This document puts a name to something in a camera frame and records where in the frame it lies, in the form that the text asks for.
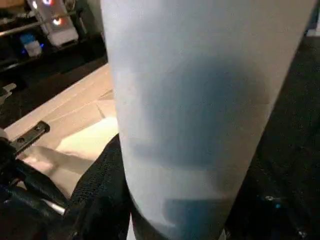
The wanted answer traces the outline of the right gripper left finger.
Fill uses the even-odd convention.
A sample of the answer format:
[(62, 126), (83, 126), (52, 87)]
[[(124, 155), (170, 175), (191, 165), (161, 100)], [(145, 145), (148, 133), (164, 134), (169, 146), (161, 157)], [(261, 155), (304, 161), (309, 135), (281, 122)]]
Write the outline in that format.
[(120, 138), (115, 135), (77, 182), (53, 239), (125, 240), (130, 213)]

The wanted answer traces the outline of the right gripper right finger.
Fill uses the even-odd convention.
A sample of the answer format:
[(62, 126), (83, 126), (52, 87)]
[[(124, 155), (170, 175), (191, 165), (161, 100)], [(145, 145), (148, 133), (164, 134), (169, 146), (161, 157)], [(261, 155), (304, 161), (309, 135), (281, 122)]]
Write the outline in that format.
[(256, 154), (225, 228), (228, 240), (318, 240), (320, 155), (276, 165)]

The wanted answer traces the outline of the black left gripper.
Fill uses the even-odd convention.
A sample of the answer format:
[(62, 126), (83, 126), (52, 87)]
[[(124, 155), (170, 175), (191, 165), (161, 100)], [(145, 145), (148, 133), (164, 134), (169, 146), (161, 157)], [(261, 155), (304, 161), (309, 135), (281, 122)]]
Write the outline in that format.
[(42, 216), (62, 216), (67, 198), (45, 174), (19, 159), (50, 126), (39, 121), (15, 140), (0, 132), (0, 205), (23, 205)]

